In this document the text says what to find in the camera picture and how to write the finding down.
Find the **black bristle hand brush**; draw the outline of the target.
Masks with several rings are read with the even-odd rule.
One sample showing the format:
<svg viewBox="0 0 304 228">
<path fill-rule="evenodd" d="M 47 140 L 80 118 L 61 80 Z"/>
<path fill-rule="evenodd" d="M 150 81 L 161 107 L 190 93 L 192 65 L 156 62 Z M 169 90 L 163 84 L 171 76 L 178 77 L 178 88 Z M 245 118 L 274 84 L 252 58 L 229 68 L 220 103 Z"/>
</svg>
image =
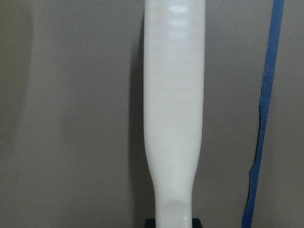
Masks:
<svg viewBox="0 0 304 228">
<path fill-rule="evenodd" d="M 203 126 L 206 2 L 148 0 L 144 9 L 144 145 L 158 228 L 192 227 Z"/>
</svg>

